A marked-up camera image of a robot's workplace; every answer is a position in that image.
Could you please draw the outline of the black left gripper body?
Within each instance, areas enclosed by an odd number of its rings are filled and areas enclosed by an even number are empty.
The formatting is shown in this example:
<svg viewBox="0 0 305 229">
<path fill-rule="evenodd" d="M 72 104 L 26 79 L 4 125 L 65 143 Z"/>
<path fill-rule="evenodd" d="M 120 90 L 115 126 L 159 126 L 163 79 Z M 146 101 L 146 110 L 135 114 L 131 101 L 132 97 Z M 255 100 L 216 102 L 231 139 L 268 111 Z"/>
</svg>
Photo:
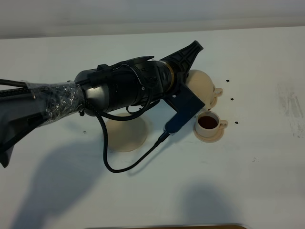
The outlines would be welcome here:
<svg viewBox="0 0 305 229">
<path fill-rule="evenodd" d="M 153 95 L 174 95 L 179 91 L 180 84 L 185 83 L 188 72 L 182 69 L 175 63 L 165 61 L 153 61 L 158 74 L 158 83 L 152 89 Z"/>
</svg>

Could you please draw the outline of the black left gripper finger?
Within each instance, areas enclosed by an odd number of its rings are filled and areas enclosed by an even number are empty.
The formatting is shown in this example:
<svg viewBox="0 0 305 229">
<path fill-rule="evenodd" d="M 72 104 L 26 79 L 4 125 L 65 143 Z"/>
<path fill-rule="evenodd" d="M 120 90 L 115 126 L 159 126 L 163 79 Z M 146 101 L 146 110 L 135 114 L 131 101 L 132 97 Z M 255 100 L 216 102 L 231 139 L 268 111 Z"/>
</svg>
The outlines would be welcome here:
<svg viewBox="0 0 305 229">
<path fill-rule="evenodd" d="M 161 61 L 167 63 L 174 74 L 187 74 L 192 67 L 197 55 L 203 50 L 203 46 L 198 41 L 193 41 L 190 45 L 164 57 Z"/>
</svg>

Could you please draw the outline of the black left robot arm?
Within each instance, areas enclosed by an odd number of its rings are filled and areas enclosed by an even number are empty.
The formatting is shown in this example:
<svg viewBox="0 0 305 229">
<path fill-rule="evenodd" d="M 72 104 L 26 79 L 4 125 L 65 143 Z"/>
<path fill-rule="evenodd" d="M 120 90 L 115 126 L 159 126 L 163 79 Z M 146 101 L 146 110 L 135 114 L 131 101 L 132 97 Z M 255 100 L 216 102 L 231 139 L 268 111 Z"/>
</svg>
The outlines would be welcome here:
<svg viewBox="0 0 305 229">
<path fill-rule="evenodd" d="M 74 81 L 55 84 L 1 80 L 0 162 L 7 167 L 14 146 L 34 129 L 73 113 L 97 117 L 103 131 L 107 168 L 108 132 L 105 118 L 130 121 L 164 100 L 175 115 L 155 142 L 177 133 L 205 104 L 187 86 L 190 68 L 203 47 L 197 41 L 160 59 L 143 56 L 101 64 L 80 72 Z"/>
</svg>

